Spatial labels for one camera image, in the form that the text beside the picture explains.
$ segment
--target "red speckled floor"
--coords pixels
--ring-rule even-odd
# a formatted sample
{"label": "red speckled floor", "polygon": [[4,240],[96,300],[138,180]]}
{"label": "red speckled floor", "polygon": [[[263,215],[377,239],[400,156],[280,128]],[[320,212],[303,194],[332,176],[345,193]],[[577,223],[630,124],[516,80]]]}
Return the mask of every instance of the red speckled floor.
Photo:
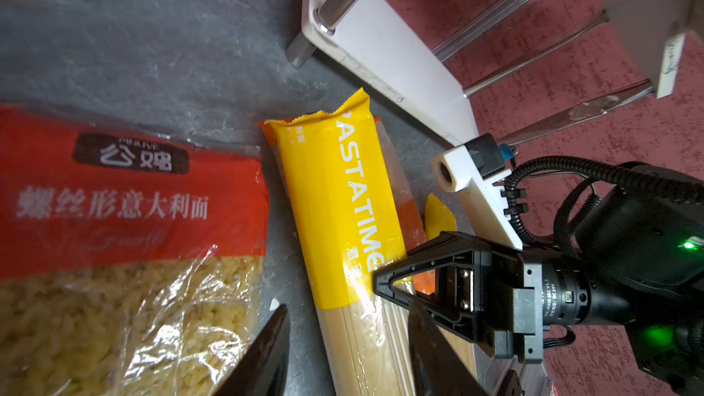
{"label": "red speckled floor", "polygon": [[[430,48],[496,0],[388,0]],[[499,66],[585,26],[600,0],[533,0],[446,62],[468,85]],[[604,25],[472,96],[480,132],[495,137],[559,110],[643,79],[614,31]],[[675,92],[645,98],[614,114],[520,147],[519,162],[547,154],[610,163],[630,160],[665,166],[704,179],[704,48],[688,35]],[[536,233],[550,232],[559,203],[576,179],[550,177],[526,184]],[[607,190],[601,187],[602,195]],[[562,396],[672,395],[668,385],[641,373],[622,328],[576,327],[576,343],[546,354]]]}

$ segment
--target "spaghetti package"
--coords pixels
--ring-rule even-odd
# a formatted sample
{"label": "spaghetti package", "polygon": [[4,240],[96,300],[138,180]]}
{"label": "spaghetti package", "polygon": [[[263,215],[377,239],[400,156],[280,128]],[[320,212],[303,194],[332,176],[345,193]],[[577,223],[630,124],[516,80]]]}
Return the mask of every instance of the spaghetti package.
{"label": "spaghetti package", "polygon": [[332,114],[267,121],[279,149],[338,396],[412,395],[407,313],[372,272],[406,256],[369,96]]}
{"label": "spaghetti package", "polygon": [[213,394],[256,337],[254,149],[21,106],[0,107],[0,144],[0,395]]}

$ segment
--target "gray marble surface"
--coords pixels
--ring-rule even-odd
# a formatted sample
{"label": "gray marble surface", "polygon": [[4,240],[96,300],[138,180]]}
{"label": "gray marble surface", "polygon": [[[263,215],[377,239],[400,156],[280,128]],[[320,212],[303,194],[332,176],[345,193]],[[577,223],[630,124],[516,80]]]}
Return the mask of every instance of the gray marble surface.
{"label": "gray marble surface", "polygon": [[[301,0],[0,0],[0,99],[260,145],[271,195],[260,319],[269,318],[274,298],[289,305],[286,394],[328,395],[334,391],[294,218],[256,122],[334,110],[363,83],[323,55],[300,70],[289,65],[284,51],[300,12]],[[446,145],[370,93],[418,206],[436,193],[460,212],[429,168]]]}

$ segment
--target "red pasta package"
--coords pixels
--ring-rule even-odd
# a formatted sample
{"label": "red pasta package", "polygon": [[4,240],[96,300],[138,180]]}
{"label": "red pasta package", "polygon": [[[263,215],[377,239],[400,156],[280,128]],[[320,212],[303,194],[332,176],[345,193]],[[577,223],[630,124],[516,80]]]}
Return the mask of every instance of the red pasta package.
{"label": "red pasta package", "polygon": [[52,115],[0,107],[0,395],[212,394],[256,336],[256,148]]}

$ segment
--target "yellow package corner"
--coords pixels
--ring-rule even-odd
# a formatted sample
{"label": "yellow package corner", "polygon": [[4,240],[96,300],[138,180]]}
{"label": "yellow package corner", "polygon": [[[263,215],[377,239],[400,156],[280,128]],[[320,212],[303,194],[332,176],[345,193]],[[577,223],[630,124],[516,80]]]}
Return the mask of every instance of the yellow package corner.
{"label": "yellow package corner", "polygon": [[369,95],[291,122],[276,135],[315,306],[373,294],[372,272],[406,256]]}
{"label": "yellow package corner", "polygon": [[425,233],[428,239],[440,235],[441,231],[457,231],[457,220],[452,211],[433,193],[425,203]]}

